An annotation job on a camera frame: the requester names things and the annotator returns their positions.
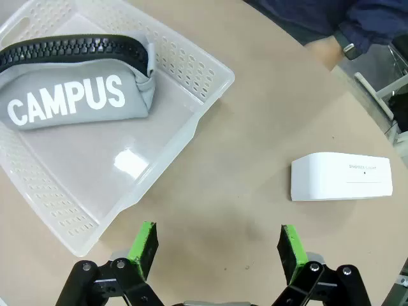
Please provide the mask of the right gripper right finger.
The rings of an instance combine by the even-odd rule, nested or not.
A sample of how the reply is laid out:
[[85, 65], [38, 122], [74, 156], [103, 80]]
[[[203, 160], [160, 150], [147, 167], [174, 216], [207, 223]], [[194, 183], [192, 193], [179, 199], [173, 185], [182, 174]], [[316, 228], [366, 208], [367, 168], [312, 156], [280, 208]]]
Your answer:
[[274, 305], [370, 305], [359, 270], [354, 265], [329, 268], [322, 256], [305, 252], [296, 228], [282, 225], [277, 244], [287, 286]]

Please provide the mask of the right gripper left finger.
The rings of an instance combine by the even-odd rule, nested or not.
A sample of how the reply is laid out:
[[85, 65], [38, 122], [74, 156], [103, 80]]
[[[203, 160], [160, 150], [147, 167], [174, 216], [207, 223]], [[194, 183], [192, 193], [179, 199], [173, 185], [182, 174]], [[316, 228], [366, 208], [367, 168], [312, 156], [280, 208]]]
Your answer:
[[156, 223], [143, 222], [129, 252], [98, 266], [81, 260], [73, 268], [57, 305], [106, 305], [110, 298], [123, 298], [126, 305], [162, 305], [147, 284], [159, 246]]

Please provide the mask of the person's left hand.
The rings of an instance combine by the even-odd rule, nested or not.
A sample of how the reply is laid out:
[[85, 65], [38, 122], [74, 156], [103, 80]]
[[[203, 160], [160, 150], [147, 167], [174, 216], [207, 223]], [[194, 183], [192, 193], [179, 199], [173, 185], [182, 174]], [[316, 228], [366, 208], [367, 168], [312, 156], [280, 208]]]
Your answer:
[[343, 48], [340, 46], [334, 35], [311, 41], [305, 48], [318, 59], [329, 71], [345, 57]]

